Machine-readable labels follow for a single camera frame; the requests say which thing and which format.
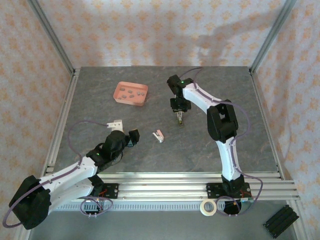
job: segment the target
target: pink object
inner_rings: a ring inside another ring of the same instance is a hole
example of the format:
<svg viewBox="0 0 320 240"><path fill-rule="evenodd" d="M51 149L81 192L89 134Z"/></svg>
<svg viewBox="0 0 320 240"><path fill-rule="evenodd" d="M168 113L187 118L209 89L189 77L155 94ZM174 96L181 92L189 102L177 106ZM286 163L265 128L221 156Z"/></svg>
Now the pink object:
<svg viewBox="0 0 320 240"><path fill-rule="evenodd" d="M143 106L147 92L147 85L120 81L115 88L113 98L117 103Z"/></svg>

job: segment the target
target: patterned wall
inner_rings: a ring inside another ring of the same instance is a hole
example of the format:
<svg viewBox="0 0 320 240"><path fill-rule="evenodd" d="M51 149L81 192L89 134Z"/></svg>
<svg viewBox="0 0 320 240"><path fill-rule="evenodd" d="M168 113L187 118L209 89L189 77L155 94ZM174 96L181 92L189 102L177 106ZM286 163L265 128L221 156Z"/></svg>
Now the patterned wall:
<svg viewBox="0 0 320 240"><path fill-rule="evenodd" d="M72 64L249 66L285 0L40 0Z"/></svg>
<svg viewBox="0 0 320 240"><path fill-rule="evenodd" d="M273 136L320 239L320 5L298 0L257 76Z"/></svg>
<svg viewBox="0 0 320 240"><path fill-rule="evenodd" d="M26 0L0 2L0 43L2 219L23 179L40 176L70 76ZM14 234L0 225L0 239Z"/></svg>

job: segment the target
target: purple cable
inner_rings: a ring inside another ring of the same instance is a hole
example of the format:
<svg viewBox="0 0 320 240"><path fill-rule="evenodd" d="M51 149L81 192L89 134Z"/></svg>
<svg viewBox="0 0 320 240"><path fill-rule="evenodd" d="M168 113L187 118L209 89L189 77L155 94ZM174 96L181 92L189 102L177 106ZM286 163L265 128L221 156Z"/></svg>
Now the purple cable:
<svg viewBox="0 0 320 240"><path fill-rule="evenodd" d="M9 208L9 210L6 212L6 214L5 214L4 217L3 217L2 225L3 225L5 228L7 228L7 229L12 229L12 228L15 228L15 227L17 227L17 226L20 226L20 225L22 224L21 222L16 223L16 224L13 224L13 225L8 225L8 224L7 224L7 219L8 219L8 217L9 217L10 213L13 211L13 209L16 207L16 205L22 201L22 199L24 199L24 198L25 198L26 196L28 196L29 194L33 193L33 192L34 192L35 190L37 190L38 188L40 188L40 187L42 187L42 186L44 186L44 185L46 185L46 184L48 184L48 183L52 183L52 182L55 181L55 180L58 180L58 179L60 179L60 178L63 178L63 177L65 177L65 176L73 173L73 172L74 172L75 170L77 170L78 167L81 165L83 157L81 156L81 154L80 154L77 150L74 149L74 147L72 146L71 141L70 141L70 132L71 132L71 130L72 130L76 125L81 124L81 123L91 123L91 124L97 124L97 125L101 125L101 126L104 126L104 127L108 127L107 124L103 124L103 123L99 123L99 122L91 121L91 120L82 120L82 121L78 121L78 122L74 123L74 124L69 128L69 131L68 131L68 134L67 134L67 142L68 142L69 148L70 148L75 154L77 154L77 155L79 156L80 160L79 160L78 164L77 164L73 169L71 169L70 171L67 171L67 172L65 172L65 173L63 173L63 174L61 174L61 175L59 175L59 176L53 177L53 178L50 179L50 180L47 180L47 181L44 181L44 182L40 183L39 185L31 188L29 191L27 191L27 192L26 192L25 194L23 194L21 197L19 197L19 198L17 199L17 201L15 201L15 202L12 204L12 206Z"/></svg>
<svg viewBox="0 0 320 240"><path fill-rule="evenodd" d="M233 149L234 149L233 143L234 143L234 141L236 141L237 139L243 138L245 135L247 135L247 134L250 132L250 130L251 130L251 122L250 122L250 119L249 119L249 116L248 116L247 112L246 112L240 105L235 104L235 103L233 103L233 102L217 101L217 100L211 99L211 98L210 98L209 96L207 96L204 92L202 92L201 90L198 89L197 84L196 84L196 78L197 78L197 75L198 75L198 74L201 72L201 70L203 69L203 67L195 67L195 68L192 68L192 69L186 71L185 73L183 73L181 76L184 76L186 73L188 73L188 72L190 72L190 71L192 71L192 70L196 70L196 69L200 69L200 70L199 70L199 71L195 74L195 76L194 76L193 85L194 85L195 90L196 90L199 94L201 94L203 97L205 97L206 99L208 99L209 101L211 101L212 103L226 104L226 105L231 105L231 106L234 106L234 107L238 108L238 109L244 114L244 116L245 116L245 118L246 118L246 121L247 121L247 124L248 124L248 127L247 127L246 131L245 131L243 134L241 134L241 135L237 135L237 136L236 136L234 139L232 139L232 141L230 142L231 159L232 159L233 167L235 168L235 170L238 171L238 173L242 174L243 176L245 176L245 177L247 177L247 178L258 180L258 181L261 183L260 189L259 189L258 194L256 195L256 197L255 197L252 205L251 205L247 210L245 210L245 211L242 212L242 213L238 213L238 214L234 214L234 215L224 214L224 213L222 213L221 211L219 211L219 210L217 209L217 212L218 212L219 214L225 216L225 217L236 217L236 216L238 216L238 215L243 215L243 214L247 213L248 210L252 209L253 206L256 204L256 202L257 202L257 200L258 200L258 198L259 198L259 196L260 196L260 194L261 194L261 192L262 192L262 188L263 188L263 186L264 186L264 183L263 183L263 181L262 181L260 178L258 178L258 177L256 177L256 176L251 176L251 175L245 174L245 173L243 173L239 168L237 168L237 164L236 164L236 161L235 161L235 156L234 156L234 151L233 151ZM215 201L216 204L218 204L218 201L219 201L220 199L223 199L223 198L232 199L233 202L236 203L236 205L238 206L238 209L239 209L239 205L238 205L237 201L236 201L233 197L230 197L230 196L220 196L220 197Z"/></svg>
<svg viewBox="0 0 320 240"><path fill-rule="evenodd" d="M114 202L113 202L111 199L107 198L107 197L83 196L83 197L81 197L81 198L82 198L82 199L85 199L85 200L84 200L83 202L81 202L81 204L80 204L80 212L81 212L83 215L88 216L89 218L92 216L92 214L86 213L86 212L83 210L83 208L82 208L83 205L86 203L86 200L89 200L89 201L91 201L91 202L94 202L94 203L97 205L97 207L102 210L102 211L99 212L99 213L95 213L95 214L94 214L95 217L97 217L97 216L99 216L99 215L101 215L101 214L104 214L105 212L109 211L109 210L113 207L113 205L114 205ZM103 206L102 206L102 205L99 205L99 203L98 203L98 201L97 201L96 199L99 199L99 200L108 200L108 201L111 203L111 205L110 205L106 210L104 210Z"/></svg>

